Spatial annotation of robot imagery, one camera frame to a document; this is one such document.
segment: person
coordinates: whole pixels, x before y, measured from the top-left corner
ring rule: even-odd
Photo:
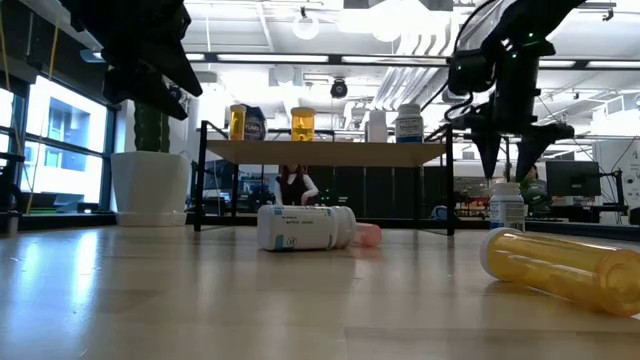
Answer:
[[[318,188],[300,165],[283,165],[276,178],[275,195],[277,205],[306,205],[318,195]]]
[[[547,182],[540,180],[536,165],[529,169],[527,176],[520,182],[520,191],[525,204],[529,205],[529,213],[534,216],[549,213],[551,199],[547,195]]]

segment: dark vest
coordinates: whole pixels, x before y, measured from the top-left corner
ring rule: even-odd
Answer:
[[[304,175],[296,175],[291,184],[287,180],[280,178],[280,176],[276,178],[276,181],[280,183],[282,205],[304,205],[301,204],[302,194],[307,191],[307,186],[304,184]]]

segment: table surface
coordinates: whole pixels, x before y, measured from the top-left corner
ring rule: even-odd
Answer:
[[[443,144],[208,140],[207,149],[234,164],[421,167]]]
[[[485,234],[283,254],[255,228],[0,239],[0,359],[638,359],[635,318],[485,274]]]

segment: wooden shelf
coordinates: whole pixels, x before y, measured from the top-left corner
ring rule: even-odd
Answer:
[[[207,149],[234,164],[420,167],[444,144],[208,140]]]

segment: computer monitor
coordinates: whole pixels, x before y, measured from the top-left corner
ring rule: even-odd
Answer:
[[[549,196],[600,196],[600,166],[594,161],[547,161]]]
[[[213,176],[214,166],[217,184]],[[233,163],[222,159],[207,161],[204,168],[207,171],[204,174],[204,190],[231,189],[233,187]]]

